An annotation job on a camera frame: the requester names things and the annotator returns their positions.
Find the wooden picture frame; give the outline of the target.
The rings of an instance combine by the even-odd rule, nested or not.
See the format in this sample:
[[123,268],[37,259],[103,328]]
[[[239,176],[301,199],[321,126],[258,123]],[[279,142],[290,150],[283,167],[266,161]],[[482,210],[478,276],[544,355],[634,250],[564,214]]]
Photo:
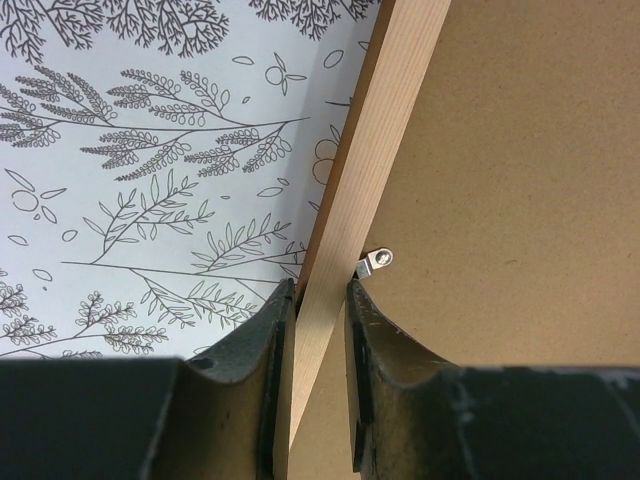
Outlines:
[[384,1],[296,287],[297,433],[450,4]]

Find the brown cardboard backing board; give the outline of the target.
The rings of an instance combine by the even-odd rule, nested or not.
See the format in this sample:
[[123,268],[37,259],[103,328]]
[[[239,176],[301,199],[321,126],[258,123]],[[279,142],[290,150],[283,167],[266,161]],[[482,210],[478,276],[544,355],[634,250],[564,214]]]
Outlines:
[[449,5],[365,242],[463,366],[639,363],[639,5]]

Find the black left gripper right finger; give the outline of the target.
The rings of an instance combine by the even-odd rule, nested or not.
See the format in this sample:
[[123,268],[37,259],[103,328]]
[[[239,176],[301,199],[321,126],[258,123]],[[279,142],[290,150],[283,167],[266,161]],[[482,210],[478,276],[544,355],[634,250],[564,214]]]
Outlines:
[[363,479],[635,479],[639,372],[469,367],[346,290],[353,470]]

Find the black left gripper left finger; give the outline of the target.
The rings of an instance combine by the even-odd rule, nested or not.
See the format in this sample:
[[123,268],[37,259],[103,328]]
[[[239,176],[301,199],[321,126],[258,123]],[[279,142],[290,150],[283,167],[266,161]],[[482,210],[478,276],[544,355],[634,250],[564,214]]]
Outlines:
[[283,479],[294,283],[190,360],[1,365],[5,479]]

